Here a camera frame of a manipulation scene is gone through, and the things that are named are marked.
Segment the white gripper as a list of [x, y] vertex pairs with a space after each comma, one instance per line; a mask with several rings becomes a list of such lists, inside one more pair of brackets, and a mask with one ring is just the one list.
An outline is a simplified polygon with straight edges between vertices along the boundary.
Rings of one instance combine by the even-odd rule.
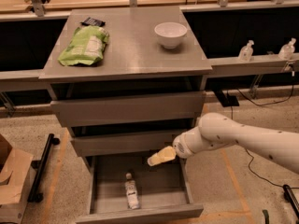
[[155, 166], [172, 161], [177, 155], [182, 159], [188, 159], [190, 156], [203, 151], [205, 142], [205, 139], [198, 130], [190, 130], [182, 133], [174, 139], [172, 147], [165, 147], [150, 156], [148, 158], [148, 165]]

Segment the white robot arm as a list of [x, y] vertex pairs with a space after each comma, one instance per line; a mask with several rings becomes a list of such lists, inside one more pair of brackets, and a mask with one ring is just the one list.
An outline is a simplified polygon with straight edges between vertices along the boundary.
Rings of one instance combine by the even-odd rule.
[[148, 158], [155, 166], [188, 159], [199, 152], [239, 145], [288, 170], [299, 173], [299, 134], [238, 123], [219, 113], [207, 113], [197, 125], [178, 135], [171, 146]]

